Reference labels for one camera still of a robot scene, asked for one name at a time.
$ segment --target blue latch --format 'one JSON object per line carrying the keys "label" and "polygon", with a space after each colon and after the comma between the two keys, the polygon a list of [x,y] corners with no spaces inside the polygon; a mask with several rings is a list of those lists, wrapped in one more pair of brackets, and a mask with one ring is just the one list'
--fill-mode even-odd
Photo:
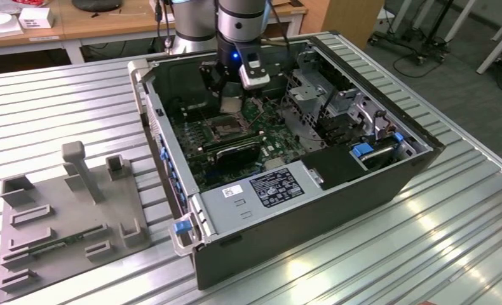
{"label": "blue latch", "polygon": [[160,160],[168,159],[168,153],[165,152],[165,147],[160,148]]}
{"label": "blue latch", "polygon": [[356,156],[356,158],[360,158],[360,156],[371,152],[372,152],[372,148],[368,143],[361,143],[352,147],[352,153]]}
{"label": "blue latch", "polygon": [[191,224],[189,220],[184,220],[184,221],[176,222],[173,224],[173,231],[177,235],[183,234],[183,233],[185,233],[191,230],[192,230],[192,224]]}
{"label": "blue latch", "polygon": [[403,135],[401,135],[399,132],[395,132],[395,133],[393,133],[393,139],[396,140],[397,143],[401,142],[401,140],[403,140]]}

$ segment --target gray floor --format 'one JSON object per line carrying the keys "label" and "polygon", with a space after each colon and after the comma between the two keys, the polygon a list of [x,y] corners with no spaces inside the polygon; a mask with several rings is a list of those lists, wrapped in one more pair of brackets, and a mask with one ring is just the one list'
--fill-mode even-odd
{"label": "gray floor", "polygon": [[[403,0],[385,0],[385,7],[397,11],[401,2]],[[419,2],[413,1],[408,17],[413,15]],[[440,6],[440,3],[434,4],[422,26],[424,32],[431,28]],[[438,32],[439,37],[444,37],[458,15],[456,11],[450,10]],[[392,62],[409,52],[407,49],[381,42],[368,46],[365,53],[502,157],[502,91],[496,86],[495,68],[491,67],[483,75],[475,73],[480,62],[495,47],[495,42],[490,41],[494,33],[495,29],[467,19],[450,43],[451,55],[444,64],[420,79],[407,78],[392,69]],[[418,67],[408,62],[400,62],[396,67],[405,74],[419,75],[435,64],[430,62]]]}

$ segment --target barcode label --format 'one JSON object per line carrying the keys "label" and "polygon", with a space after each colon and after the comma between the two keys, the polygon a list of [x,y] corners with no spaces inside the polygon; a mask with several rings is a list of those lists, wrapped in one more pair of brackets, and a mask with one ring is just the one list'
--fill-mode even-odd
{"label": "barcode label", "polygon": [[44,36],[44,37],[34,37],[29,38],[29,41],[45,41],[45,40],[57,40],[58,36]]}

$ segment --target warning label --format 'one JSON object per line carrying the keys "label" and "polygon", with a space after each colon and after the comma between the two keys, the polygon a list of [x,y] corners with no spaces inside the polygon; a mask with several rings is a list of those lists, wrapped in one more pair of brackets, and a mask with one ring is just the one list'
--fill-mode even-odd
{"label": "warning label", "polygon": [[281,202],[300,196],[303,189],[287,168],[277,170],[257,179],[251,179],[251,186],[261,200],[261,204],[271,208]]}

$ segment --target green circuit board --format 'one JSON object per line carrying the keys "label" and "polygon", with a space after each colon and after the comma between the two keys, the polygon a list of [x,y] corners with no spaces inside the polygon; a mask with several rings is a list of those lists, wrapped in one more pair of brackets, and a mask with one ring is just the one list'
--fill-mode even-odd
{"label": "green circuit board", "polygon": [[[219,113],[219,116],[192,123],[172,121],[175,136],[200,191],[261,173],[272,165],[289,163],[305,154],[280,119],[277,108],[275,101],[261,103],[248,99],[237,114]],[[257,159],[220,170],[215,166],[217,153],[245,144],[260,150]]]}

